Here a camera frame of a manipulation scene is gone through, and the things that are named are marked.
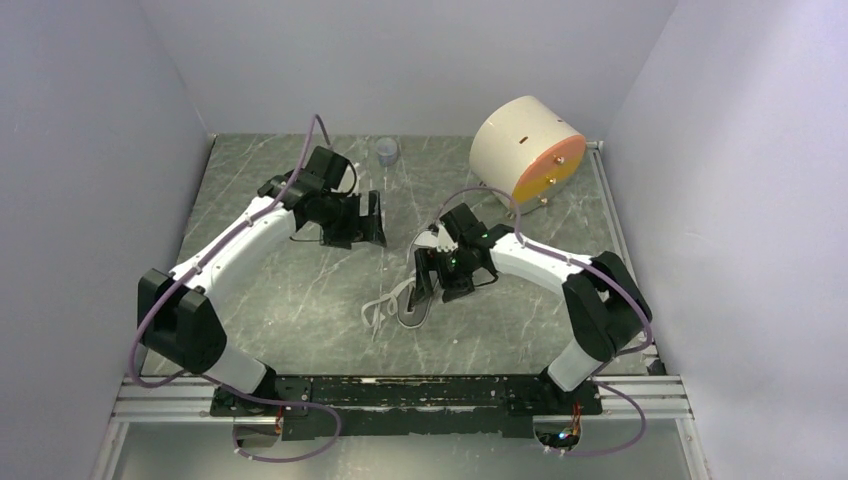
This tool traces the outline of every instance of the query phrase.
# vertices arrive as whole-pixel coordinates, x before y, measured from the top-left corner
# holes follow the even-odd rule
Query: black bracket
[[[321,226],[321,245],[350,249],[356,242],[386,246],[380,192],[368,192],[368,213],[359,214],[361,196],[333,192],[341,184],[352,163],[324,147],[315,147],[309,162],[282,198],[283,206],[294,212],[300,230],[307,222]],[[283,189],[293,171],[276,175],[258,190],[260,197],[274,197]]]
[[[405,377],[282,377],[277,391],[286,400],[330,405],[342,418],[342,436],[500,433],[532,438],[533,417],[601,414],[591,382],[563,396],[540,375],[417,375]],[[213,417],[272,417],[279,408],[242,408],[229,392],[216,390]],[[335,422],[324,412],[283,411],[283,438],[332,435]]]
[[[456,241],[457,249],[453,252],[438,252],[433,248],[419,248],[415,251],[415,288],[409,296],[407,308],[433,295],[431,271],[436,272],[444,290],[442,301],[445,303],[473,293],[480,286],[473,281],[474,272],[480,268],[493,277],[487,285],[498,280],[490,250],[495,242],[512,232],[512,229],[497,225],[487,230],[486,225],[477,219],[465,203],[452,208],[440,220],[448,235]]]
[[[312,397],[312,382],[303,377],[278,377],[275,382],[277,399],[287,402],[308,401]],[[256,404],[237,397],[227,390],[218,388],[212,397],[209,413],[213,417],[256,417],[276,416],[280,407]],[[304,417],[308,413],[303,407],[285,407],[286,417]]]

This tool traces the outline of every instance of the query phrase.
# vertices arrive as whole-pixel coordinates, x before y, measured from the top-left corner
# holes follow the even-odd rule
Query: metal frame
[[[601,163],[601,152],[590,151],[592,168],[601,185],[604,195],[601,197],[607,207],[607,221],[613,237],[616,253],[621,255],[625,265],[633,273],[633,266],[624,235],[618,221],[612,194],[607,183],[606,173]],[[642,352],[643,361],[649,365],[657,358],[656,346]],[[683,381],[679,376],[598,376],[598,380],[621,390],[636,400],[649,420],[674,420],[677,425],[680,443],[691,478],[707,480],[709,468],[701,447],[695,426],[694,416],[689,405]],[[182,377],[155,390],[148,390],[124,379],[109,422],[106,436],[101,445],[100,455],[92,472],[92,480],[111,479],[115,473],[121,450],[129,427],[133,423],[169,423],[169,424],[234,424],[236,419],[211,417],[209,407],[215,386],[198,377]],[[600,391],[603,414],[586,416],[584,420],[620,421],[638,419],[639,415],[625,400],[606,390]],[[564,416],[537,416],[536,422],[568,421]],[[240,417],[239,424],[273,424],[270,417]]]

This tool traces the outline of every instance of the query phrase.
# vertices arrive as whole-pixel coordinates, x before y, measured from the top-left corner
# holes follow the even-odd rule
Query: cable
[[[312,120],[309,123],[309,130],[307,130],[306,138],[303,141],[303,148],[300,151],[300,158],[298,159],[297,164],[295,165],[294,170],[292,171],[291,177],[285,183],[285,185],[283,185],[283,188],[280,190],[280,193],[278,193],[277,196],[274,197],[274,200],[271,203],[269,203],[268,206],[266,206],[265,208],[263,208],[262,210],[260,210],[256,213],[254,213],[250,217],[249,220],[244,220],[241,223],[239,223],[238,225],[236,225],[226,235],[221,237],[221,239],[217,243],[212,245],[212,247],[209,249],[209,251],[200,260],[197,261],[197,264],[195,264],[194,268],[187,271],[186,273],[184,273],[180,278],[176,279],[174,281],[174,283],[170,287],[168,287],[167,290],[165,290],[165,293],[163,293],[162,296],[159,297],[159,299],[153,304],[153,306],[150,308],[150,310],[145,314],[144,318],[142,319],[141,323],[138,326],[138,329],[136,330],[135,336],[133,337],[132,347],[130,348],[130,354],[129,354],[128,361],[127,361],[127,373],[136,385],[139,385],[139,386],[142,386],[142,387],[145,387],[145,388],[161,387],[163,385],[167,385],[168,383],[171,383],[172,381],[174,381],[174,379],[183,375],[186,372],[185,370],[180,370],[179,372],[177,372],[173,375],[170,375],[163,380],[160,380],[158,382],[154,382],[154,383],[147,382],[147,381],[143,380],[139,376],[139,374],[136,373],[136,371],[135,371],[136,352],[138,351],[138,346],[141,343],[141,338],[144,336],[145,330],[147,330],[147,327],[150,325],[150,323],[153,322],[153,319],[156,317],[156,314],[159,313],[159,310],[162,309],[162,307],[165,305],[165,303],[174,295],[174,293],[176,293],[176,291],[181,286],[183,286],[187,281],[191,280],[191,278],[194,277],[197,273],[200,273],[200,271],[202,271],[203,267],[206,266],[212,259],[214,259],[215,256],[218,255],[218,253],[220,253],[221,250],[229,242],[232,241],[233,238],[238,236],[242,231],[244,231],[245,228],[249,227],[250,225],[255,223],[257,220],[259,220],[260,218],[271,213],[274,210],[274,208],[277,206],[277,204],[280,203],[280,200],[282,200],[282,198],[285,196],[285,194],[288,193],[289,188],[291,188],[291,186],[295,183],[295,181],[297,181],[297,177],[300,174],[300,171],[303,168],[304,163],[306,162],[306,155],[309,152],[309,145],[312,142],[312,131],[315,129],[315,123],[316,122],[321,127],[321,132],[324,135],[324,140],[327,142],[328,148],[330,150],[333,149],[333,144],[330,141],[330,136],[327,134],[327,128],[324,126],[324,121],[321,119],[320,115],[315,114],[312,117]],[[321,405],[321,404],[318,404],[318,403],[312,403],[312,402],[289,402],[289,401],[283,401],[283,400],[268,400],[268,399],[258,398],[258,397],[254,397],[253,395],[249,395],[247,393],[240,392],[240,391],[236,390],[235,388],[230,387],[229,385],[220,383],[217,380],[210,378],[210,377],[207,377],[205,375],[201,375],[201,377],[205,378],[206,380],[209,380],[210,382],[218,384],[222,389],[227,390],[228,392],[232,393],[233,395],[236,395],[238,397],[241,397],[241,398],[248,400],[248,401],[251,401],[251,402],[263,403],[263,404],[266,404],[266,405],[276,405],[276,406],[315,408],[315,409],[324,410],[324,411],[330,413],[333,416],[333,418],[336,420],[336,431],[333,434],[333,437],[330,438],[330,440],[327,441],[327,443],[324,444],[322,447],[320,447],[320,448],[318,448],[318,449],[316,449],[316,450],[314,450],[310,453],[307,453],[307,454],[304,454],[304,455],[301,455],[301,456],[298,456],[298,457],[292,457],[292,458],[267,458],[267,457],[256,457],[256,456],[253,456],[253,455],[249,455],[246,452],[244,452],[243,450],[241,450],[240,448],[237,448],[236,453],[245,457],[245,458],[250,458],[250,459],[253,459],[253,460],[258,460],[258,461],[262,461],[262,462],[270,462],[270,463],[288,463],[288,462],[296,462],[296,461],[299,461],[299,460],[305,460],[307,458],[314,457],[314,456],[319,455],[319,454],[323,453],[324,451],[326,451],[328,448],[330,448],[336,442],[336,440],[338,440],[339,435],[341,434],[341,429],[342,429],[341,417],[339,416],[338,412],[336,412],[331,407],[328,407],[326,405]]]
[[[359,177],[357,177],[356,167],[353,166],[353,163],[351,163],[350,159],[347,157],[344,157],[344,159],[347,162],[347,166],[350,168],[350,171],[353,173],[353,183],[350,184],[350,190],[344,193],[344,196],[346,197],[353,193],[354,190],[356,190],[356,182],[359,181]]]
[[[447,207],[447,204],[451,200],[453,200],[454,198],[456,198],[457,196],[459,196],[459,195],[461,195],[465,192],[474,191],[474,190],[486,190],[486,191],[494,192],[494,193],[497,193],[497,194],[502,195],[503,197],[509,199],[509,202],[512,204],[513,208],[515,209],[515,225],[513,226],[513,228],[515,230],[515,238],[518,240],[518,242],[522,246],[529,248],[530,250],[533,250],[534,252],[538,252],[538,253],[541,253],[543,255],[547,255],[551,258],[561,260],[561,261],[563,261],[563,262],[565,262],[569,265],[575,265],[579,268],[586,270],[587,272],[589,272],[592,275],[596,276],[597,278],[601,279],[610,288],[615,290],[615,292],[618,293],[624,299],[625,302],[627,302],[627,304],[630,306],[630,308],[632,308],[633,311],[636,312],[636,315],[639,317],[639,321],[642,322],[642,329],[645,331],[645,341],[642,342],[640,345],[638,345],[636,347],[625,348],[624,350],[618,352],[618,355],[616,355],[616,357],[619,357],[621,355],[626,355],[628,353],[641,352],[642,350],[645,350],[646,348],[650,347],[651,344],[654,343],[654,335],[653,335],[653,332],[651,330],[651,323],[648,321],[648,316],[645,315],[645,312],[642,310],[642,308],[639,306],[639,304],[636,302],[636,300],[629,293],[627,293],[627,291],[624,290],[624,288],[622,288],[621,285],[618,284],[618,282],[616,282],[615,280],[613,280],[612,278],[607,276],[604,272],[593,267],[592,265],[583,263],[583,262],[581,262],[579,260],[575,260],[573,258],[566,257],[565,255],[562,255],[562,254],[555,252],[551,249],[545,248],[542,245],[537,245],[535,243],[532,243],[532,242],[528,241],[527,239],[525,239],[521,235],[521,209],[519,208],[518,202],[515,200],[515,198],[513,198],[512,195],[504,192],[503,190],[500,190],[500,189],[497,189],[497,188],[494,188],[494,187],[489,187],[489,186],[477,186],[477,187],[462,188],[462,189],[456,191],[450,197],[448,197],[447,200],[442,202],[442,204],[439,206],[438,211],[436,212],[436,217],[434,219],[434,223],[438,222],[438,219],[442,216],[442,212],[444,212],[445,208]],[[595,369],[595,371],[592,372],[592,374],[589,375],[589,377],[591,378],[593,375],[595,375],[596,373],[603,370],[608,364],[609,364],[609,362],[604,363],[603,365],[601,365],[600,367]],[[624,449],[632,447],[634,444],[636,444],[636,442],[641,440],[642,437],[645,435],[645,431],[648,429],[648,420],[647,420],[647,418],[645,418],[645,412],[642,410],[642,408],[639,406],[639,404],[636,403],[635,400],[633,400],[630,396],[626,395],[624,392],[621,392],[621,391],[619,391],[615,388],[612,388],[604,382],[601,382],[601,381],[596,380],[596,379],[592,379],[592,382],[594,382],[595,385],[597,385],[598,387],[603,388],[605,390],[609,390],[610,392],[618,395],[619,397],[623,398],[625,401],[627,401],[628,403],[633,405],[633,407],[639,413],[639,419],[640,419],[639,432],[632,439],[630,439],[627,442],[625,442],[621,445],[618,445],[616,447],[607,448],[607,449],[603,449],[603,450],[595,450],[595,451],[590,451],[590,452],[563,452],[563,454],[566,455],[566,456],[597,457],[597,456],[609,455],[611,453],[620,452]]]
[[[216,385],[218,385],[222,389],[232,393],[233,395],[238,395],[239,397],[244,398],[245,400],[249,400],[251,402],[256,402],[256,403],[263,403],[265,405],[279,406],[279,407],[301,407],[301,408],[314,408],[314,409],[318,409],[318,410],[323,410],[323,411],[329,413],[330,415],[332,415],[333,419],[336,421],[336,431],[333,432],[333,436],[330,437],[330,439],[327,440],[327,442],[324,445],[321,445],[319,448],[316,448],[315,450],[313,450],[309,453],[304,453],[303,455],[298,455],[296,457],[286,457],[286,458],[263,457],[263,456],[260,456],[260,455],[251,455],[251,454],[247,453],[243,448],[241,448],[239,446],[238,437],[236,435],[238,429],[236,428],[237,426],[233,426],[233,448],[235,448],[235,453],[238,454],[238,455],[241,455],[242,457],[244,457],[248,460],[254,460],[254,461],[257,461],[257,462],[264,462],[264,463],[294,463],[294,462],[299,462],[301,460],[307,460],[307,459],[310,459],[312,457],[318,456],[318,455],[326,452],[330,447],[333,446],[334,443],[336,443],[336,441],[338,441],[339,437],[341,436],[341,433],[342,433],[342,418],[339,416],[339,412],[337,412],[332,407],[329,407],[327,405],[321,405],[320,403],[313,403],[313,402],[289,402],[289,401],[285,401],[285,400],[269,400],[267,398],[254,397],[253,395],[248,395],[246,393],[239,392],[238,390],[234,389],[233,387],[231,387],[229,385],[219,383],[217,380],[215,380],[213,378],[207,377],[205,375],[201,375],[201,376],[203,378],[205,378],[206,380],[209,380],[210,382],[215,383]]]

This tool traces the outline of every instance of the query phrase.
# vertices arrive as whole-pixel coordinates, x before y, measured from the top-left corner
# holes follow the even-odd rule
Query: black mounting base
[[[442,375],[408,377],[295,376],[277,380],[284,400],[329,405],[342,417],[342,436],[501,433],[533,438],[533,416],[599,415],[597,387],[583,382],[563,395],[538,375]],[[216,390],[213,417],[276,416],[278,407],[254,412],[224,390]],[[335,423],[324,412],[283,412],[287,440],[331,436]]]

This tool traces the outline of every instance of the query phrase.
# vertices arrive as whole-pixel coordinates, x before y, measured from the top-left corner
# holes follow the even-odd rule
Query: white cable
[[[374,338],[377,336],[377,332],[380,330],[380,326],[382,326],[383,324],[383,320],[385,320],[386,318],[386,316],[383,315],[383,312],[381,311],[382,305],[384,303],[386,304],[386,313],[388,313],[389,315],[396,316],[398,313],[397,297],[401,294],[401,292],[404,291],[404,289],[409,288],[409,286],[413,283],[415,283],[415,277],[409,277],[406,280],[397,284],[397,286],[392,289],[391,292],[384,293],[383,295],[380,295],[380,298],[378,298],[377,300],[370,301],[362,306],[362,309],[360,310],[359,314],[362,318],[362,323],[372,330],[371,341],[374,341]],[[371,307],[374,307],[374,312],[372,313],[371,320],[369,321],[368,318],[365,316],[365,312]]]

